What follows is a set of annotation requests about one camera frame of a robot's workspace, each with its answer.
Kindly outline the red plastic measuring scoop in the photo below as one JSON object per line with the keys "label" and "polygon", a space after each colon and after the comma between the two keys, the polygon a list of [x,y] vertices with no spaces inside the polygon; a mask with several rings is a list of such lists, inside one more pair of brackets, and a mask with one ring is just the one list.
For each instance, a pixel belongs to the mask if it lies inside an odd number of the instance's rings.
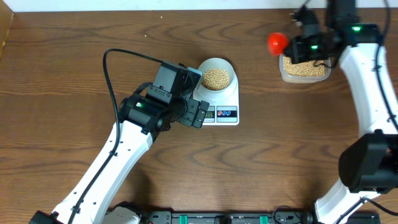
{"label": "red plastic measuring scoop", "polygon": [[280,32],[273,32],[269,34],[267,45],[269,52],[273,56],[279,56],[284,53],[284,49],[288,46],[289,40],[288,38]]}

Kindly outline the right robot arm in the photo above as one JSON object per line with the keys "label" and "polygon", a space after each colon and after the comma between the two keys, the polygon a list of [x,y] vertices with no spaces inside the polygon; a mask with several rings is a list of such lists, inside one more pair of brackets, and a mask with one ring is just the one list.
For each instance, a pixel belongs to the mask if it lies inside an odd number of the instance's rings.
{"label": "right robot arm", "polygon": [[397,97],[386,65],[388,28],[362,23],[354,1],[327,2],[326,31],[306,5],[292,17],[302,33],[284,55],[317,67],[334,58],[349,83],[359,128],[358,140],[339,158],[338,180],[302,221],[346,223],[362,205],[397,188]]}

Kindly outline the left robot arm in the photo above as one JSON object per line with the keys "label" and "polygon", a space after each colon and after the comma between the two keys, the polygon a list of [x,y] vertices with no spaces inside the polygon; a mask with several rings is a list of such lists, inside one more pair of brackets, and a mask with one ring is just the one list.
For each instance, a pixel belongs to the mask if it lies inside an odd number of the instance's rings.
{"label": "left robot arm", "polygon": [[109,205],[137,161],[162,131],[175,121],[200,128],[208,110],[206,101],[191,96],[156,98],[132,94],[122,101],[119,119],[106,144],[87,172],[51,213],[38,211],[31,223],[140,223],[141,214],[129,204]]}

